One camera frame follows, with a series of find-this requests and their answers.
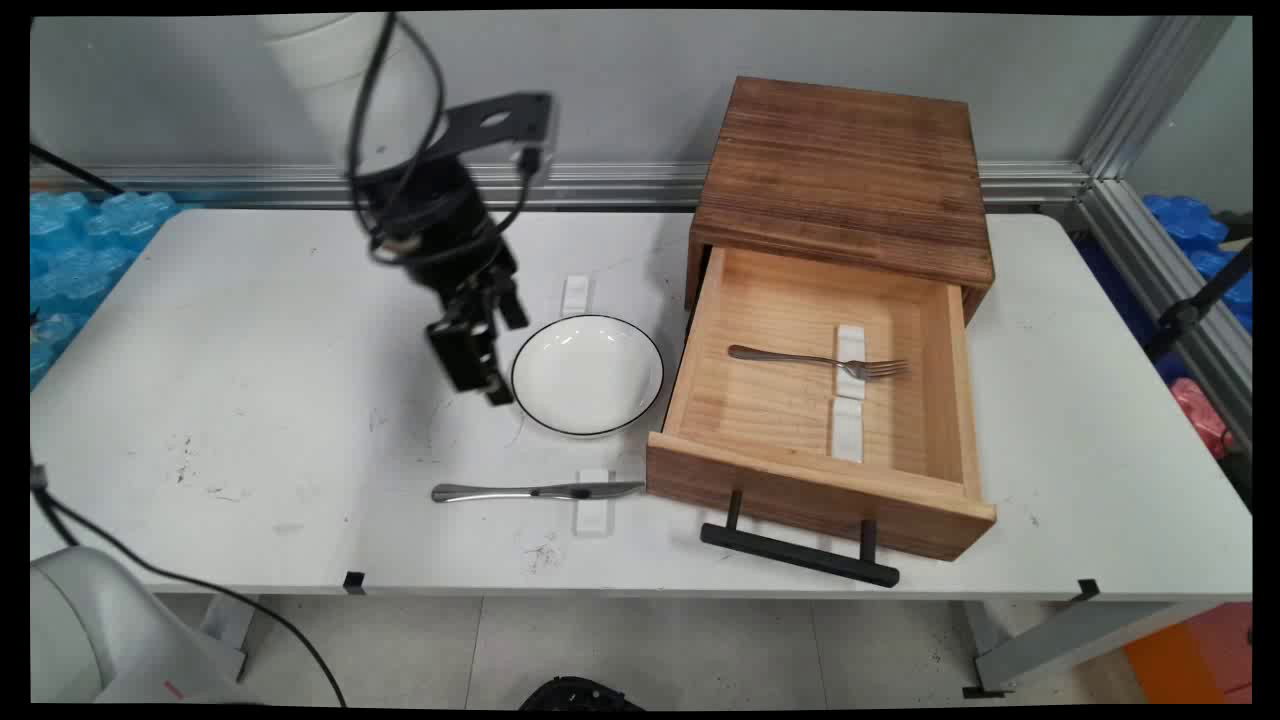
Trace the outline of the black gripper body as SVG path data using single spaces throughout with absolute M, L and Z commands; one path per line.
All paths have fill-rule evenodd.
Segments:
M 352 181 L 352 200 L 378 265 L 402 270 L 440 305 L 518 270 L 506 225 L 457 158 L 402 163 Z

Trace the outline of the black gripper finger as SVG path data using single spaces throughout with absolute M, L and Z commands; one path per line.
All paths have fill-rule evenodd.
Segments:
M 492 270 L 489 286 L 506 327 L 518 331 L 529 325 L 529 316 L 518 299 L 518 287 L 507 270 Z
M 479 300 L 451 300 L 428 325 L 428 343 L 458 393 L 484 395 L 492 406 L 515 401 L 497 359 L 492 310 Z

